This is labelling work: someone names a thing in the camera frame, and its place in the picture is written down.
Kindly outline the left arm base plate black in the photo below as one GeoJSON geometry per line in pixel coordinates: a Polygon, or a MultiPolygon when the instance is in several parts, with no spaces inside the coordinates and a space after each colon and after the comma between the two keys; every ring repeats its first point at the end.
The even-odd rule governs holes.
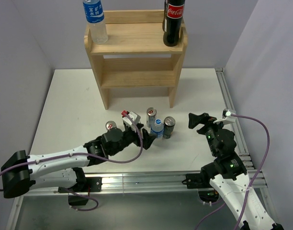
{"type": "Polygon", "coordinates": [[[67,190],[72,192],[100,192],[102,185],[102,178],[101,177],[87,177],[86,182],[84,184],[76,184],[71,188],[63,188],[59,187],[59,193],[67,193],[67,190]]]}

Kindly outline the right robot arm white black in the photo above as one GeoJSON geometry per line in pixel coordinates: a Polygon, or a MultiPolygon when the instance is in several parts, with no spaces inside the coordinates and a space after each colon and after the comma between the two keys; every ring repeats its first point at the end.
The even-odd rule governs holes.
{"type": "Polygon", "coordinates": [[[224,200],[242,230],[281,230],[267,213],[252,187],[247,169],[235,152],[237,143],[234,132],[224,125],[234,123],[237,115],[228,109],[221,119],[210,116],[189,114],[190,129],[202,125],[197,133],[207,139],[214,161],[201,168],[199,173],[189,173],[182,181],[189,189],[212,187],[224,200]]]}

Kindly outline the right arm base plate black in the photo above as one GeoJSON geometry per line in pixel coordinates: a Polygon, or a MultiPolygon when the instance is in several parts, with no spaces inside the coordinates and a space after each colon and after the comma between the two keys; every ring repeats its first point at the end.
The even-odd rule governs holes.
{"type": "Polygon", "coordinates": [[[185,179],[181,183],[186,185],[187,189],[211,188],[208,176],[203,173],[185,174],[185,179]]]}

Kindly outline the aluminium rail frame front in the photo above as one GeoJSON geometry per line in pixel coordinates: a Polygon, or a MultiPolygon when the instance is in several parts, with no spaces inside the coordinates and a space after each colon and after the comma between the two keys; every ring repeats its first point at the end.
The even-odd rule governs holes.
{"type": "MultiPolygon", "coordinates": [[[[91,194],[132,194],[132,193],[160,193],[160,192],[183,192],[193,191],[182,184],[185,174],[191,172],[136,172],[136,173],[87,173],[88,179],[101,177],[100,192],[91,194]]],[[[262,173],[259,173],[254,181],[256,189],[267,188],[262,173]]],[[[23,196],[53,196],[66,195],[58,193],[57,187],[40,188],[31,190],[23,196]]]]}

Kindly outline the aluminium rail frame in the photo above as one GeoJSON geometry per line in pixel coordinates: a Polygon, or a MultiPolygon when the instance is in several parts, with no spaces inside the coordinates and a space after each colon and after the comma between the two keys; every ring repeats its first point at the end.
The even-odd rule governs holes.
{"type": "MultiPolygon", "coordinates": [[[[87,173],[88,179],[101,177],[100,192],[91,194],[132,194],[132,193],[160,193],[160,192],[183,192],[193,191],[182,184],[185,174],[191,172],[136,172],[136,173],[87,173]]],[[[267,188],[262,173],[259,173],[254,181],[256,189],[267,188]]],[[[53,196],[66,195],[58,193],[57,187],[40,188],[31,190],[23,196],[53,196]]]]}
{"type": "MultiPolygon", "coordinates": [[[[224,68],[216,68],[215,72],[219,81],[219,85],[225,102],[225,107],[232,112],[235,112],[235,107],[227,86],[227,82],[225,80],[224,68]]],[[[236,119],[236,122],[231,124],[230,126],[235,134],[237,153],[239,154],[239,157],[241,158],[247,169],[254,169],[254,165],[252,163],[252,159],[248,151],[239,121],[236,119]]]]}

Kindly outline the small water bottle blue cap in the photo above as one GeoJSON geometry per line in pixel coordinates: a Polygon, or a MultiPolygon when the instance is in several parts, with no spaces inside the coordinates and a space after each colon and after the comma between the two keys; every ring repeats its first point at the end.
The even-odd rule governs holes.
{"type": "Polygon", "coordinates": [[[156,119],[151,125],[151,134],[155,134],[156,138],[161,138],[164,132],[164,124],[161,119],[156,119]]]}

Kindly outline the water bottle blue label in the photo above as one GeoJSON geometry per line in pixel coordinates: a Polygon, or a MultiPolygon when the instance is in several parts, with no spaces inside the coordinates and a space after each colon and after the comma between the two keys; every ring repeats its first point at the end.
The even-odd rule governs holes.
{"type": "Polygon", "coordinates": [[[104,44],[108,41],[103,6],[100,0],[83,0],[83,8],[89,24],[92,41],[104,44]]]}

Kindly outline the silver slim beverage can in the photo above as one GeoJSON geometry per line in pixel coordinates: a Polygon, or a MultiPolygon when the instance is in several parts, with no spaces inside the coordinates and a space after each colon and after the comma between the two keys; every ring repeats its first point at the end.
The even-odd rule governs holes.
{"type": "Polygon", "coordinates": [[[146,125],[151,128],[152,124],[155,122],[157,117],[157,110],[154,107],[150,107],[146,111],[146,125]]]}

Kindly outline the dark green beverage can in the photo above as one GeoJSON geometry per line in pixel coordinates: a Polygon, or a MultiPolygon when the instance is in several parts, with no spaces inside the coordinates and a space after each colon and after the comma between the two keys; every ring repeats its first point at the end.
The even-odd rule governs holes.
{"type": "Polygon", "coordinates": [[[174,130],[174,127],[176,125],[176,121],[172,116],[167,116],[164,119],[164,132],[163,132],[163,138],[169,139],[172,135],[172,132],[174,130]]]}

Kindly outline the blue silver energy drink can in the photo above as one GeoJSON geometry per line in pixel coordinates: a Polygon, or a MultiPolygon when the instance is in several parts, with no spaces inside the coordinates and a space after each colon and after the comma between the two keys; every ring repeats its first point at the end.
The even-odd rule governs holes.
{"type": "Polygon", "coordinates": [[[112,128],[117,128],[117,124],[114,121],[109,120],[109,121],[106,122],[105,128],[106,128],[107,131],[109,131],[112,128]]]}

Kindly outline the Coca-Cola bottle red label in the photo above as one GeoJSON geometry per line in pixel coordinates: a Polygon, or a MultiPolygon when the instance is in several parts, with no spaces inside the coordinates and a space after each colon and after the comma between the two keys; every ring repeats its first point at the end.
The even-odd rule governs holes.
{"type": "Polygon", "coordinates": [[[163,42],[166,46],[176,46],[180,37],[185,0],[166,0],[164,3],[163,42]]]}

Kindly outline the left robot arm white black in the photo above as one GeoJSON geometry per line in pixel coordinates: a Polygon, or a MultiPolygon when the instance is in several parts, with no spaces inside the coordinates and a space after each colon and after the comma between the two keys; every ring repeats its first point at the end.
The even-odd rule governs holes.
{"type": "Polygon", "coordinates": [[[15,198],[29,190],[56,186],[82,191],[87,185],[83,167],[107,162],[131,144],[147,150],[155,138],[138,123],[125,130],[110,128],[96,139],[62,152],[27,155],[17,151],[1,167],[3,196],[15,198]]]}

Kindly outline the wooden two-tier shelf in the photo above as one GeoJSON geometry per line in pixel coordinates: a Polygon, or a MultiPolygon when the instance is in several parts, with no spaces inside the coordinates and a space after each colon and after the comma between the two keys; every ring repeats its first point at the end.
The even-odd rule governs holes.
{"type": "Polygon", "coordinates": [[[98,45],[86,27],[84,45],[105,109],[112,88],[166,87],[174,106],[188,45],[184,23],[176,46],[163,43],[163,10],[105,11],[108,41],[98,45]]]}

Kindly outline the aluminium rail frame right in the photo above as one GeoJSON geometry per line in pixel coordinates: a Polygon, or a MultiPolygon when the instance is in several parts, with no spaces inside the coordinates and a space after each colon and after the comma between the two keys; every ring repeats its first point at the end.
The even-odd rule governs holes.
{"type": "MultiPolygon", "coordinates": [[[[227,82],[225,80],[224,68],[216,68],[215,72],[219,81],[219,85],[225,102],[225,107],[232,112],[235,112],[235,107],[227,86],[227,82]]],[[[252,159],[248,151],[239,121],[236,119],[236,122],[231,124],[230,126],[235,134],[237,153],[239,154],[239,157],[241,158],[247,169],[254,169],[254,165],[252,163],[252,159]]]]}

